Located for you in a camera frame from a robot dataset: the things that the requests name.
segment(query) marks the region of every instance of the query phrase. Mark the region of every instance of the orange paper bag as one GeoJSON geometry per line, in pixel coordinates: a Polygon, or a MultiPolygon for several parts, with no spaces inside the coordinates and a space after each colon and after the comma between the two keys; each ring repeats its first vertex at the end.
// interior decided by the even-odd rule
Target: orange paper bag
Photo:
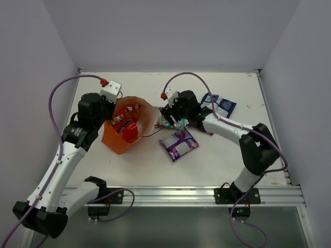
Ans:
{"type": "Polygon", "coordinates": [[[141,106],[138,121],[139,124],[142,126],[142,132],[140,132],[139,137],[136,141],[132,143],[126,142],[113,129],[110,121],[104,122],[104,132],[101,141],[117,154],[122,154],[135,146],[141,140],[142,136],[150,134],[151,131],[154,129],[154,125],[158,118],[157,110],[144,99],[141,99],[139,97],[123,97],[121,99],[118,99],[114,114],[116,115],[120,109],[126,106],[134,105],[137,103],[141,106]]]}

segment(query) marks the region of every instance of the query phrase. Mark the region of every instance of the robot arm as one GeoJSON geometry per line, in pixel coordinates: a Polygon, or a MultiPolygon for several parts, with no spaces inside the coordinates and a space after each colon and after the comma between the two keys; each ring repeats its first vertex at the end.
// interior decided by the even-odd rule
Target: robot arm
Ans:
{"type": "Polygon", "coordinates": [[[266,125],[260,123],[256,126],[249,126],[226,119],[226,122],[237,126],[234,127],[222,122],[219,119],[224,117],[218,115],[218,119],[212,110],[207,107],[201,108],[196,96],[190,90],[177,92],[175,89],[167,87],[161,98],[168,99],[168,104],[161,112],[169,124],[174,124],[172,117],[176,121],[184,118],[193,127],[216,133],[240,146],[245,167],[230,185],[228,197],[232,200],[236,201],[246,193],[264,171],[279,158],[278,152],[264,139],[245,129],[254,129],[277,145],[266,125]]]}
{"type": "Polygon", "coordinates": [[[121,85],[114,81],[102,83],[100,94],[88,93],[82,96],[78,103],[78,113],[71,117],[70,124],[64,129],[61,161],[58,160],[58,149],[51,166],[27,201],[16,202],[13,212],[18,219],[21,219],[36,198],[39,199],[22,222],[25,227],[56,238],[64,230],[70,216],[87,202],[105,195],[106,182],[89,177],[74,192],[61,197],[75,167],[98,137],[98,130],[104,121],[112,119],[121,85]],[[47,184],[47,180],[57,164],[58,167],[47,184]],[[39,196],[40,190],[46,184],[44,194],[39,196]]]}

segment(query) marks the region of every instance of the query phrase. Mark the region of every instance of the glass panel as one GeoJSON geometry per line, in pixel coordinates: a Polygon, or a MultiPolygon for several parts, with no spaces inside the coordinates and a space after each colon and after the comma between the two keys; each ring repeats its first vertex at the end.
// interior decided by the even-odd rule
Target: glass panel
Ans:
{"type": "MultiPolygon", "coordinates": [[[[112,207],[112,215],[123,211],[112,207]]],[[[42,247],[245,247],[234,236],[226,208],[139,208],[111,222],[89,222],[87,208],[80,209],[57,239],[42,247]]],[[[249,221],[268,235],[268,248],[307,247],[295,207],[252,208],[249,221]]],[[[250,245],[263,243],[256,229],[235,223],[237,232],[250,245]]],[[[35,234],[35,247],[43,235],[35,234]]]]}

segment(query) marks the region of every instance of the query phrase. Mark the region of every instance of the white wall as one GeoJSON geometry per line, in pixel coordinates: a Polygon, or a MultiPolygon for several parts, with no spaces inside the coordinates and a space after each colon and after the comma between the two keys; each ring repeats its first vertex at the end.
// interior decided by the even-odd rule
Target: white wall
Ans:
{"type": "Polygon", "coordinates": [[[300,0],[43,0],[89,71],[262,68],[300,0]]]}
{"type": "MultiPolygon", "coordinates": [[[[48,96],[61,79],[75,75],[41,0],[0,1],[0,241],[17,221],[12,208],[26,200],[56,148],[48,96]]],[[[56,119],[63,127],[75,82],[58,91],[56,119]]],[[[23,228],[7,247],[18,247],[23,228]]]]}
{"type": "Polygon", "coordinates": [[[320,247],[331,242],[331,1],[302,0],[262,71],[290,175],[320,247]]]}

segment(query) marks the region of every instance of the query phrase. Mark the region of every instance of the metal extrusion rail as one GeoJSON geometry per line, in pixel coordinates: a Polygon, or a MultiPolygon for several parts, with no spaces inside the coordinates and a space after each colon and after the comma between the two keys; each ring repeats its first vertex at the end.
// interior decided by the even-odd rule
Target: metal extrusion rail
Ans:
{"type": "MultiPolygon", "coordinates": [[[[77,187],[66,187],[64,195],[77,187]]],[[[216,205],[214,188],[217,187],[124,187],[133,190],[135,207],[231,207],[232,205],[216,205]]],[[[261,204],[254,207],[303,207],[305,206],[299,186],[258,187],[261,204]]],[[[132,196],[125,192],[123,204],[129,206],[132,196]]]]}

